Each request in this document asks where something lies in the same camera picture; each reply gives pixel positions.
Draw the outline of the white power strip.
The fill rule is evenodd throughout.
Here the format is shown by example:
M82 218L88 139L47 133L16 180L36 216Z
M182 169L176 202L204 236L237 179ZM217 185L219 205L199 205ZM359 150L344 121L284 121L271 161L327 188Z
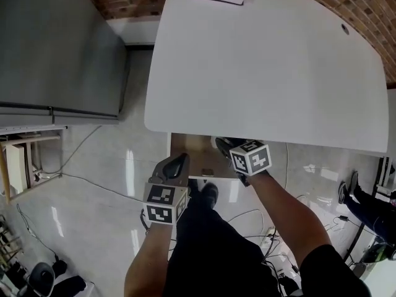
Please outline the white power strip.
M272 243L273 238L277 234L277 229L274 226L271 226L267 229L265 235L262 237L262 240L260 242L260 247L261 248L268 248L270 244Z

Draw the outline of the white metal table frame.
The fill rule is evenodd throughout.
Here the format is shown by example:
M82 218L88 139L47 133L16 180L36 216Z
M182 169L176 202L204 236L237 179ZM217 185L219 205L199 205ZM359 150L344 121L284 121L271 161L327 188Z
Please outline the white metal table frame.
M396 191L396 162L392 157L382 157L379 160L379 177L377 178L377 192L390 198Z

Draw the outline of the white-fronted wooden drawer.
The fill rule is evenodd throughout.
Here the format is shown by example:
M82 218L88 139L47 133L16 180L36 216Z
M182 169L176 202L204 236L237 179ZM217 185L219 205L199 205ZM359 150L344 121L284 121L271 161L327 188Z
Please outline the white-fronted wooden drawer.
M230 161L216 148L214 137L171 133L169 151L170 155L190 156L189 178L238 178Z

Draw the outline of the person's right forearm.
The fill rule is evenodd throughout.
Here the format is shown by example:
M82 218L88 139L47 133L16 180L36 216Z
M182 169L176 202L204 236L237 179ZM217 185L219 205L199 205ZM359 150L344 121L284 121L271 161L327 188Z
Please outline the person's right forearm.
M330 246L330 238L317 215L289 194L271 175L247 178L298 265L316 248Z

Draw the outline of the white desk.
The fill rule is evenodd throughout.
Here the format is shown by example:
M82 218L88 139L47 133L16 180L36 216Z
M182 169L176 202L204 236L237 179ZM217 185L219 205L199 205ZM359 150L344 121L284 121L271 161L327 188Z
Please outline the white desk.
M314 0L166 0L144 122L152 131L384 153L384 68Z

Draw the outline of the light wooden chair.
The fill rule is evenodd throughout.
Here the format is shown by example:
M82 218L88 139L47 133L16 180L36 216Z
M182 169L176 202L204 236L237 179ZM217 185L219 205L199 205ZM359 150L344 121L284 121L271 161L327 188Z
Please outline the light wooden chair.
M46 181L40 165L40 143L60 135L28 132L0 135L0 187L7 204Z

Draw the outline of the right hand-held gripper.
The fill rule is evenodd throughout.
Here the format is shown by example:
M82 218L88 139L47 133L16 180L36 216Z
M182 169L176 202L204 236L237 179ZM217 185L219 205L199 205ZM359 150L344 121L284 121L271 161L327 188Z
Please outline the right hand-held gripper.
M231 159L238 178L248 187L248 177L267 171L272 166L269 145L259 140L251 140L236 147L235 142L235 138L215 138L217 149L225 158Z

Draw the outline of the grey metal cabinet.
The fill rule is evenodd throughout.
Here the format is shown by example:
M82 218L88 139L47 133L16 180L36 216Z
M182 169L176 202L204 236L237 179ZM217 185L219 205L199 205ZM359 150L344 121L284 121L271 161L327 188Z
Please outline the grey metal cabinet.
M0 128L118 122L126 58L90 0L0 0Z

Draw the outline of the person's black trousers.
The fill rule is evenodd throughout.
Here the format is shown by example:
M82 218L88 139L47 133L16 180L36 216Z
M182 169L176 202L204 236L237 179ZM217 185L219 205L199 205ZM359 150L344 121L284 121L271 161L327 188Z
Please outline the person's black trousers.
M190 198L187 208L177 222L176 240L209 237L216 232L227 230L228 227L227 222L207 205L199 191L193 198Z

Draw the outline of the person's black shirt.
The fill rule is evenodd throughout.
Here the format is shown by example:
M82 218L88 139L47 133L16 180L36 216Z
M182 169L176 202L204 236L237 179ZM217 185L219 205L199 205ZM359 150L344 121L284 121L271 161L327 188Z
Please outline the person's black shirt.
M259 246L226 223L178 227L163 297L280 297ZM371 297L331 245L299 268L303 297Z

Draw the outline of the grey black office chair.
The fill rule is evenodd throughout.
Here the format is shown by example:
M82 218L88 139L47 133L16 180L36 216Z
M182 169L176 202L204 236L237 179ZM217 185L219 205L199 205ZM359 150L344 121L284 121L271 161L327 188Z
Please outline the grey black office chair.
M17 297L77 297L87 289L86 281L79 275L55 281L67 271L67 263L56 261L52 266L45 262L38 263L28 277Z

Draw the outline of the person's left forearm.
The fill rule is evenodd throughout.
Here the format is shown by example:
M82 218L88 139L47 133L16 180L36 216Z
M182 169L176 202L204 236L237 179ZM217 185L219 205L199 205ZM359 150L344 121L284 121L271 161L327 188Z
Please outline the person's left forearm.
M140 250L127 270L124 297L162 297L172 231L172 225L150 225Z

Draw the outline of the green black device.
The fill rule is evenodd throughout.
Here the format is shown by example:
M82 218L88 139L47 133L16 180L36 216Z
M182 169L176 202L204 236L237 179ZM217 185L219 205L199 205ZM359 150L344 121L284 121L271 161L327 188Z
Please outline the green black device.
M386 243L373 244L361 258L365 264L378 263L383 260L396 261L396 246Z

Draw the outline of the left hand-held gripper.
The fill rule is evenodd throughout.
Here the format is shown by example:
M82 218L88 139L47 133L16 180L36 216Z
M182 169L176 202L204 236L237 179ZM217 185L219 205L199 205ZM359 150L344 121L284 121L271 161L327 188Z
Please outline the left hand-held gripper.
M180 153L159 162L153 182L146 183L143 199L148 222L175 226L189 202L189 155Z

